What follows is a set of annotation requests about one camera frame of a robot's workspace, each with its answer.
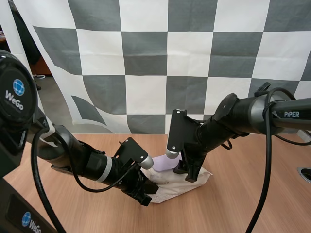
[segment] black square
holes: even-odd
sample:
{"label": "black square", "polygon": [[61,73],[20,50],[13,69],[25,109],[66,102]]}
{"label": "black square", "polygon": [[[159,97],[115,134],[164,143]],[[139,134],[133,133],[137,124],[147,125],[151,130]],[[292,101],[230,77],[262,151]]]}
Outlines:
{"label": "black square", "polygon": [[165,115],[127,115],[131,133],[165,133]]}
{"label": "black square", "polygon": [[34,29],[55,66],[71,74],[82,74],[78,37],[75,29],[35,26]]}
{"label": "black square", "polygon": [[208,119],[210,119],[212,116],[213,116],[213,115],[211,115],[211,114],[204,114],[203,120],[208,120]]}
{"label": "black square", "polygon": [[126,75],[166,75],[167,32],[122,32]]}
{"label": "black square", "polygon": [[125,75],[84,75],[83,82],[95,107],[110,114],[126,114]]}
{"label": "black square", "polygon": [[311,81],[311,52],[309,53],[309,57],[307,59],[306,67],[303,71],[301,80]]}
{"label": "black square", "polygon": [[169,0],[169,32],[212,32],[217,0]]}
{"label": "black square", "polygon": [[99,114],[97,109],[92,104],[90,104],[85,99],[82,99],[80,97],[77,97],[77,96],[71,96],[71,97],[73,98],[75,104],[77,105],[82,119],[94,120],[94,121],[97,121],[97,122],[100,122],[106,125],[106,123],[104,122],[104,119],[102,118],[102,116]]}
{"label": "black square", "polygon": [[310,9],[308,0],[270,0],[264,31],[311,31]]}
{"label": "black square", "polygon": [[262,33],[214,33],[210,77],[251,78]]}
{"label": "black square", "polygon": [[121,31],[119,0],[68,0],[77,29]]}
{"label": "black square", "polygon": [[[271,85],[268,90],[271,90],[275,87],[282,87],[289,90],[293,95],[296,92],[299,81],[288,81],[288,80],[271,80],[271,79],[252,79],[251,86],[249,88],[248,97],[253,97],[254,93],[259,87],[261,87],[265,82],[269,82]],[[283,98],[288,99],[284,93],[276,92],[277,95],[282,96]]]}
{"label": "black square", "polygon": [[174,109],[203,114],[206,88],[207,77],[167,76],[166,114],[171,114]]}

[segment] checkerboard pattern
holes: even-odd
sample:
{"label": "checkerboard pattern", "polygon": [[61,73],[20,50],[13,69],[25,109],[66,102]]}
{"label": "checkerboard pattern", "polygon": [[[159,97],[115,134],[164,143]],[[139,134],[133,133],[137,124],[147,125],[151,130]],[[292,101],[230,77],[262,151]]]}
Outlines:
{"label": "checkerboard pattern", "polygon": [[266,81],[311,97],[310,0],[14,2],[76,123],[168,133]]}

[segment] purple object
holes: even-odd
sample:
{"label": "purple object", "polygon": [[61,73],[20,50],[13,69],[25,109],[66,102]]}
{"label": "purple object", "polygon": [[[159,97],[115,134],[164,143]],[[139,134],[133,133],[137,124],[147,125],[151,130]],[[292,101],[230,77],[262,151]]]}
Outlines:
{"label": "purple object", "polygon": [[178,161],[181,160],[181,154],[175,158],[175,159],[169,159],[165,154],[153,158],[154,165],[153,170],[157,172],[161,171],[167,171],[175,168],[178,165]]}

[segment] white plastic bag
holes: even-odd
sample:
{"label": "white plastic bag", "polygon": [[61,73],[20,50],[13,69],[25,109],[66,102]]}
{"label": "white plastic bag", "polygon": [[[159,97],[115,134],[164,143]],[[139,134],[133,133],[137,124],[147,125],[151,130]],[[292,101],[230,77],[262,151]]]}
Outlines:
{"label": "white plastic bag", "polygon": [[168,199],[177,197],[183,193],[200,187],[206,183],[210,172],[201,168],[198,180],[194,183],[185,181],[187,174],[175,174],[173,169],[156,172],[152,168],[149,170],[142,169],[142,172],[153,182],[155,182],[159,189],[156,194],[149,194],[152,198],[151,202],[161,203]]}

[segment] gray floor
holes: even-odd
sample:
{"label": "gray floor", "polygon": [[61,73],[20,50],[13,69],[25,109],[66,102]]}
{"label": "gray floor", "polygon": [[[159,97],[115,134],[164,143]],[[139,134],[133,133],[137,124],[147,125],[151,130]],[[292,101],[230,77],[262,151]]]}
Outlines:
{"label": "gray floor", "polygon": [[46,116],[56,125],[64,125],[71,133],[111,133],[108,129],[92,125],[73,125],[72,118],[57,83],[53,77],[35,79],[41,86],[39,96]]}

